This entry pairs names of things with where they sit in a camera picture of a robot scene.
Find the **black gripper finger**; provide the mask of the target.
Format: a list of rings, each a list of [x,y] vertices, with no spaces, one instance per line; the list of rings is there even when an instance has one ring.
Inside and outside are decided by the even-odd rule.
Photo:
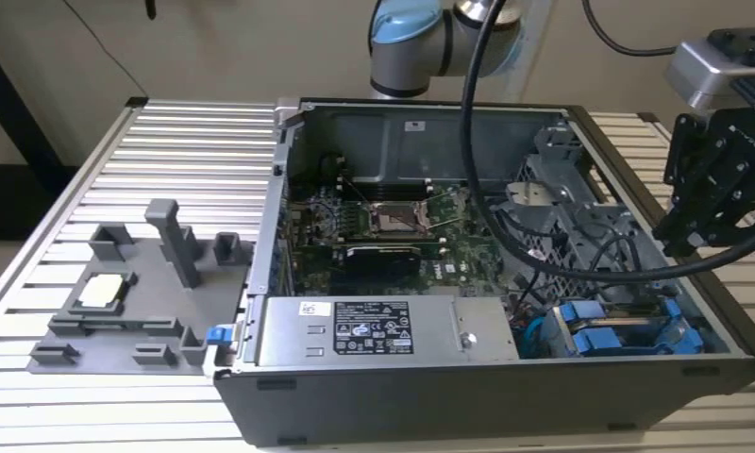
[[[699,194],[702,215],[698,233],[711,247],[743,243],[755,235],[755,225],[745,224],[745,216],[754,211],[753,193],[746,188],[713,188]]]
[[[670,208],[654,228],[666,256],[686,257],[695,250],[687,238],[699,226],[703,211],[699,205],[707,197],[703,181],[710,167],[706,127],[706,121],[690,113],[677,117],[663,172],[663,182],[673,188]]]

